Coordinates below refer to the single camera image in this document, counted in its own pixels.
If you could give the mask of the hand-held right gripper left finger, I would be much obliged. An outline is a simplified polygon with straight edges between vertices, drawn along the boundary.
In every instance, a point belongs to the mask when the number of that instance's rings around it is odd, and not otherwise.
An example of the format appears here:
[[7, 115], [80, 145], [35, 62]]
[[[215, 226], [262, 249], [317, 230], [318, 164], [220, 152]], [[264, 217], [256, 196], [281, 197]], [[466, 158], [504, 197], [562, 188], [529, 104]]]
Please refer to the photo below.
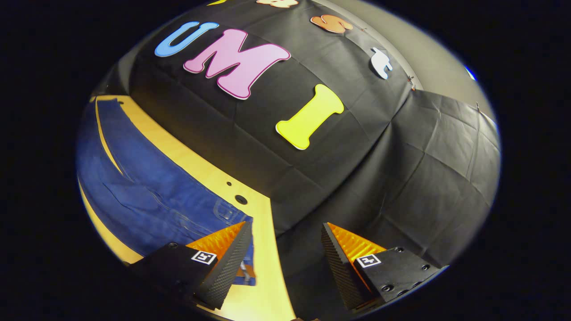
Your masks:
[[190, 244], [170, 242], [130, 271], [182, 305], [220, 309], [252, 241], [252, 223], [240, 222]]

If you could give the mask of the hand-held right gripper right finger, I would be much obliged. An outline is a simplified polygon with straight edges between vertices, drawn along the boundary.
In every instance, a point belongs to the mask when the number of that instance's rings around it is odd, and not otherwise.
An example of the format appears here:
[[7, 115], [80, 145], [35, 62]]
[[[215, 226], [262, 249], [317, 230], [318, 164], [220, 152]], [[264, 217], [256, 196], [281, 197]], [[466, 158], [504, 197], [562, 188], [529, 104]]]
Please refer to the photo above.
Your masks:
[[341, 299], [352, 312], [392, 304], [448, 268], [402, 246], [381, 247], [330, 222], [323, 223], [321, 242]]

